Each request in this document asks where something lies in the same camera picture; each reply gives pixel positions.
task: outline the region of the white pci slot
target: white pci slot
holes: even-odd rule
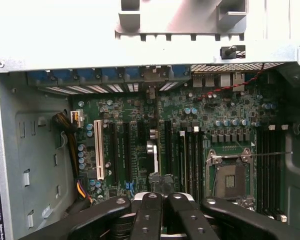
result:
[[[104,159],[104,137],[103,137],[103,122],[102,120],[94,120],[94,144],[95,144],[95,162],[96,176],[98,180],[105,179],[105,159]]]

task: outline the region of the red wire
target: red wire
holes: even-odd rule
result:
[[[213,93],[217,93],[217,92],[221,92],[222,90],[229,90],[229,89],[232,89],[232,88],[240,87],[240,86],[242,86],[242,85],[248,85],[249,83],[251,83],[251,82],[253,82],[253,81],[255,81],[255,80],[258,79],[258,77],[260,76],[260,74],[262,74],[262,73],[264,72],[264,68],[265,68],[265,64],[262,63],[262,66],[261,66],[260,71],[258,71],[258,72],[256,73],[256,75],[255,75],[253,78],[249,79],[248,81],[243,82],[243,83],[240,83],[240,84],[234,84],[234,85],[232,85],[232,86],[224,86],[224,87],[222,87],[222,88],[214,89],[213,91],[210,91],[210,92],[208,92],[208,93],[205,94],[205,95],[202,95],[202,98],[206,98],[207,95],[213,94]]]

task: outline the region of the motherboard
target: motherboard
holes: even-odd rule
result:
[[[236,78],[248,82],[254,75]],[[254,208],[257,181],[264,178],[257,171],[263,158],[256,157],[259,131],[282,124],[282,90],[263,75],[216,90],[222,84],[218,74],[194,74],[172,90],[149,86],[143,92],[74,96],[71,118],[82,119],[76,133],[80,178],[95,202],[183,192],[197,202],[216,196]],[[273,169],[280,179],[280,166]]]

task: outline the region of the green circuit board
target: green circuit board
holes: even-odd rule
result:
[[[147,141],[152,141],[157,145],[159,174],[173,175],[174,191],[190,193],[199,201],[204,196],[218,196],[225,188],[238,187],[224,197],[254,198],[257,161],[241,162],[236,156],[245,149],[256,153],[256,123],[261,128],[278,119],[282,93],[266,81],[249,84],[244,91],[220,91],[211,98],[203,95],[214,87],[193,87],[191,81],[173,90],[157,90],[153,99],[145,92],[75,96],[72,108],[83,110],[84,115],[84,126],[76,134],[78,145],[85,146],[80,176],[89,194],[100,202],[151,191],[149,174],[155,166],[147,153]],[[94,135],[87,136],[86,128],[95,120],[102,120],[103,164],[109,163],[100,182],[95,174]],[[155,130],[155,139],[151,140],[150,129]],[[232,158],[221,165],[209,165],[211,150]]]

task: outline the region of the perforated metal mesh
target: perforated metal mesh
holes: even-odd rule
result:
[[[264,69],[274,68],[284,62],[268,62]],[[236,64],[196,64],[191,66],[192,72],[233,72],[233,71],[258,71],[262,63],[236,63]]]

